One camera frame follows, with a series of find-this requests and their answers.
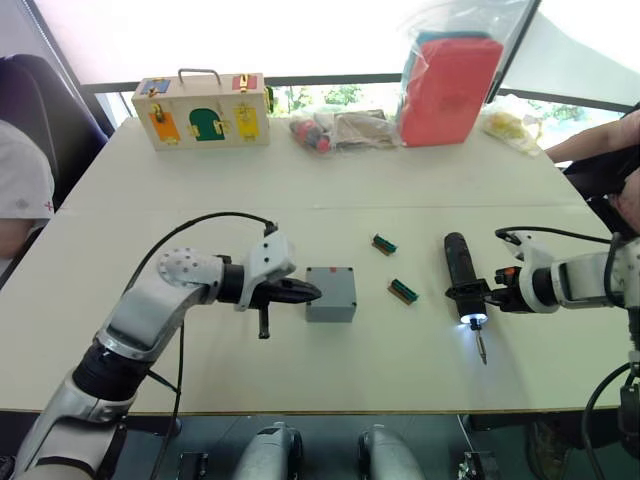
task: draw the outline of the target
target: metal handle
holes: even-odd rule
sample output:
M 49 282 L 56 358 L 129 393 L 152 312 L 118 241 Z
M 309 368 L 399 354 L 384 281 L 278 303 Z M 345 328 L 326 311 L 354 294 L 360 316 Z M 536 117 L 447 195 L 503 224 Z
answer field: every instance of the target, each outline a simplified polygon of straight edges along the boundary
M 182 72 L 212 73 L 216 76 L 216 79 L 218 80 L 218 85 L 222 87 L 222 81 L 220 80 L 220 75 L 218 75 L 218 72 L 216 72 L 215 70 L 212 70 L 209 68 L 181 68 L 178 70 L 178 78 L 180 79 L 180 83 L 184 83 L 184 80 L 182 79 Z

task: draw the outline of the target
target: white table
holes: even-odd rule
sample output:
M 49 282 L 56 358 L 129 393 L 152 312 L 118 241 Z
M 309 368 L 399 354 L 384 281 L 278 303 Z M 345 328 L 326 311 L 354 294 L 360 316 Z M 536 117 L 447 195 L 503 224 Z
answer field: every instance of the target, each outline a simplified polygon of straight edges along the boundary
M 471 332 L 459 326 L 454 305 L 443 295 L 450 282 L 442 242 L 451 231 L 464 233 L 477 273 L 490 280 L 496 268 L 515 263 L 493 236 L 498 227 L 538 224 L 607 235 L 545 158 L 504 150 L 480 134 L 465 146 L 450 147 L 470 151 L 477 144 L 482 155 L 499 159 L 507 194 L 498 195 L 500 182 L 486 173 L 489 165 L 495 169 L 495 161 L 480 154 L 473 162 L 461 157 L 464 169 L 444 147 L 320 158 L 294 149 L 286 136 L 274 137 L 266 149 L 206 152 L 211 158 L 202 159 L 196 157 L 204 152 L 156 157 L 136 123 L 125 123 L 0 292 L 0 375 L 5 381 L 0 408 L 43 408 L 65 372 L 79 361 L 146 250 L 173 226 L 227 208 L 278 221 L 297 247 L 299 278 L 307 266 L 354 267 L 357 313 L 351 324 L 308 324 L 304 307 L 274 305 L 272 336 L 265 341 L 257 338 L 256 312 L 236 313 L 229 305 L 191 309 L 183 412 L 578 409 L 595 385 L 624 362 L 629 345 L 622 311 L 513 315 L 490 308 L 484 330 L 489 363 L 484 366 Z M 134 154 L 125 161 L 127 149 Z M 364 168 L 369 156 L 377 168 Z M 423 165 L 421 156 L 433 158 L 425 158 Z M 214 168 L 226 165 L 229 157 L 234 168 Z M 450 157 L 448 163 L 442 157 Z M 259 167 L 261 161 L 277 165 L 279 158 L 290 168 L 269 175 Z M 379 171 L 385 162 L 396 166 L 397 175 L 410 188 L 419 188 L 420 195 L 402 182 L 385 187 Z M 249 165 L 264 176 L 252 173 Z M 429 165 L 451 180 L 438 178 Z M 454 178 L 445 175 L 446 165 L 466 171 L 461 182 L 474 189 L 477 205 L 472 206 L 469 188 L 457 194 L 445 188 Z M 517 165 L 529 178 L 520 179 L 516 189 L 509 180 L 518 177 Z M 115 183 L 116 178 L 124 180 Z M 205 178 L 215 186 L 208 195 Z M 311 193 L 305 195 L 300 178 L 316 178 L 328 187 L 310 182 Z M 533 185 L 530 178 L 546 180 Z M 114 183 L 103 184 L 107 179 Z M 368 183 L 384 188 L 384 195 L 368 192 Z M 136 193 L 136 186 L 146 193 Z M 298 200 L 289 203 L 294 191 Z M 258 208 L 265 198 L 266 205 Z M 514 199 L 521 203 L 509 205 Z M 370 246 L 377 232 L 399 246 L 396 255 L 385 257 Z M 191 246 L 240 260 L 260 233 L 257 224 L 243 220 L 214 220 L 168 246 Z M 601 249 L 566 238 L 542 239 L 559 257 Z M 51 275 L 45 275 L 44 265 Z M 420 295 L 412 306 L 386 291 L 394 277 Z M 176 347 L 172 342 L 156 366 L 168 377 L 175 376 Z M 603 405 L 617 404 L 614 390 L 605 393 Z M 171 403 L 166 389 L 146 381 L 134 411 L 167 412 Z

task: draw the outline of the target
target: person's arm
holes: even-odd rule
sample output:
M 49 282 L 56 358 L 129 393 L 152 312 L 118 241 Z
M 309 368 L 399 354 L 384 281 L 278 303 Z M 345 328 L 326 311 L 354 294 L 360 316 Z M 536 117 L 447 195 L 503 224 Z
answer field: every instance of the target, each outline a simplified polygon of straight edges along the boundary
M 627 117 L 580 132 L 564 142 L 546 150 L 553 163 L 577 161 L 613 152 L 640 143 L 637 125 L 640 111 Z
M 20 252 L 33 223 L 23 218 L 0 219 L 0 258 L 10 259 Z

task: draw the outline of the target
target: plastic bag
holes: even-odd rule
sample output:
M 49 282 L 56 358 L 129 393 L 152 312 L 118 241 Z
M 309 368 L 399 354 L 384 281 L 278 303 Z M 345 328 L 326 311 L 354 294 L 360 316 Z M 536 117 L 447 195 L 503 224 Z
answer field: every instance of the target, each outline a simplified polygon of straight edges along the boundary
M 379 109 L 294 113 L 289 129 L 299 143 L 320 153 L 354 147 L 389 148 L 400 143 L 395 125 Z
M 407 146 L 463 142 L 529 0 L 431 1 L 405 29 L 412 41 L 396 116 Z
M 480 114 L 480 128 L 519 152 L 531 156 L 541 152 L 536 143 L 542 136 L 542 120 L 515 95 L 498 97 Z

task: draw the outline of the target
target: white shirt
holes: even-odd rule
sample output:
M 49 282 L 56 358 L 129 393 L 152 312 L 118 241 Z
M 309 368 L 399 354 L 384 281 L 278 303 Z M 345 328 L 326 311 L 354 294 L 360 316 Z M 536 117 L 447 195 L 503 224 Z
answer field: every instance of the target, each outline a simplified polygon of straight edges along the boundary
M 0 120 L 0 218 L 25 218 L 39 228 L 53 216 L 53 176 L 44 153 Z M 0 258 L 0 275 L 11 259 Z

